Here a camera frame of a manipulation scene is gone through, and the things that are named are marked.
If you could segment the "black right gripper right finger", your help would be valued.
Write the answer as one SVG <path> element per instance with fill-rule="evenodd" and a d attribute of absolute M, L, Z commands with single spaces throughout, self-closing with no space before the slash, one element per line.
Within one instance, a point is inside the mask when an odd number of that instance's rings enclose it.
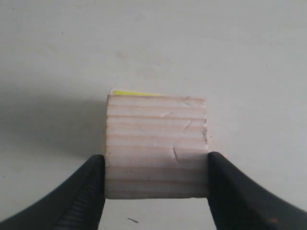
<path fill-rule="evenodd" d="M 246 176 L 221 153 L 208 154 L 208 204 L 218 230 L 305 230 L 307 213 Z"/>

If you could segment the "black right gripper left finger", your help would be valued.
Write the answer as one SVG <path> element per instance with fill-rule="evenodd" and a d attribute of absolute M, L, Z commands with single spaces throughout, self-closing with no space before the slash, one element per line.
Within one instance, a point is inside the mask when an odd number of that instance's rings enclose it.
<path fill-rule="evenodd" d="M 48 195 L 1 221 L 2 230 L 97 230 L 105 204 L 105 159 L 91 156 Z"/>

